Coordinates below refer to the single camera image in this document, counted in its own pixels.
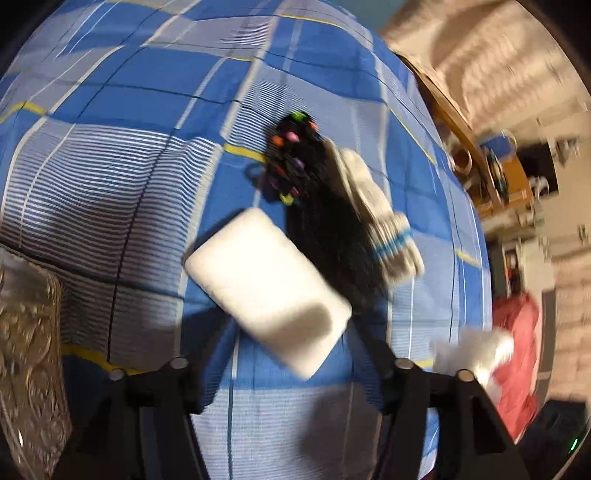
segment red fabric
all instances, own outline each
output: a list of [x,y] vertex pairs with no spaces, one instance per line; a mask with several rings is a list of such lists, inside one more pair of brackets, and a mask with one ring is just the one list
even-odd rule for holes
[[497,410],[514,439],[538,410],[530,389],[536,360],[534,328],[539,316],[540,309],[528,293],[496,300],[492,307],[493,325],[508,330],[515,342],[511,360],[493,374],[502,389]]

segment checkered fabric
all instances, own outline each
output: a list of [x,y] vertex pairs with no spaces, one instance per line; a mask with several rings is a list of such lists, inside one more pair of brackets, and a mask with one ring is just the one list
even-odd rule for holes
[[[61,341],[88,358],[158,368],[211,327],[214,305],[183,259],[246,207],[284,225],[249,172],[266,129],[294,109],[365,159],[423,257],[425,274],[378,306],[375,334],[428,363],[430,340],[491,325],[482,231],[415,78],[339,7],[68,0],[0,99],[0,241],[59,276]],[[226,337],[219,392],[194,418],[213,480],[371,474],[382,419],[346,335],[305,383],[245,333]],[[67,377],[79,394],[91,375]],[[436,446],[432,414],[424,471]]]

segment white plastic bag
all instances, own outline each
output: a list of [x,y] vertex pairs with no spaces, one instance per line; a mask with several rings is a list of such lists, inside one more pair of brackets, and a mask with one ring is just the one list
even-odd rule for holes
[[443,340],[431,342],[433,371],[455,375],[458,370],[470,370],[497,405],[501,399],[501,388],[492,378],[492,373],[511,359],[513,348],[513,337],[506,330],[494,328],[483,332],[465,328],[460,331],[457,345]]

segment blue bedsheet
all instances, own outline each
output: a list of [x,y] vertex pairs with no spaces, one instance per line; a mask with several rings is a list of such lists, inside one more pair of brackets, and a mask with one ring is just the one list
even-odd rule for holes
[[[73,412],[102,369],[157,368],[212,321],[182,268],[195,245],[253,205],[283,226],[251,174],[266,127],[294,109],[360,152],[408,216],[426,273],[379,306],[395,353],[428,365],[432,339],[491,325],[478,217],[417,82],[339,7],[69,0],[22,48],[0,99],[0,241],[63,285]],[[305,383],[248,335],[229,341],[220,390],[194,418],[213,480],[368,477],[382,423],[351,382],[346,337]],[[425,471],[436,446],[431,416]]]

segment metal bolt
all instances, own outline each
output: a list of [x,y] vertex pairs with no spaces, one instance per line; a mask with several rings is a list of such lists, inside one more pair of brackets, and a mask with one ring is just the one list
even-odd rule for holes
[[397,358],[394,361],[394,365],[396,365],[398,368],[401,368],[402,370],[410,370],[412,367],[414,367],[413,361],[409,360],[408,358]]
[[121,380],[125,376],[125,371],[121,370],[120,368],[113,370],[109,373],[109,380],[116,382],[117,380]]
[[177,358],[173,358],[170,361],[170,366],[173,367],[175,370],[181,370],[185,368],[189,364],[189,360],[187,360],[183,356],[178,356]]
[[457,377],[462,380],[463,382],[472,382],[474,381],[474,374],[469,370],[460,370],[457,373]]

